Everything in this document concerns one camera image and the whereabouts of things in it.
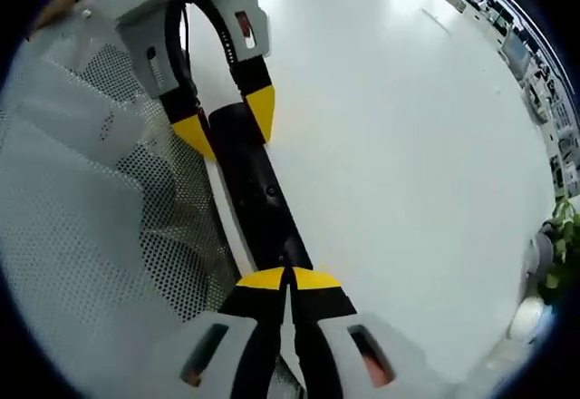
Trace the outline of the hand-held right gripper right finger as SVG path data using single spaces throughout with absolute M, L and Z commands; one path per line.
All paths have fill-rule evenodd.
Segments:
M 453 384 L 403 333 L 359 313 L 331 275 L 293 268 L 295 352 L 310 398 L 451 398 Z

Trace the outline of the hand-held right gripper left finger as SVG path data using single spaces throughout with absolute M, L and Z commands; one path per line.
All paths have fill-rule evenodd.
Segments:
M 266 398 L 281 347 L 285 269 L 240 279 L 216 312 L 202 312 L 154 347 L 150 398 Z

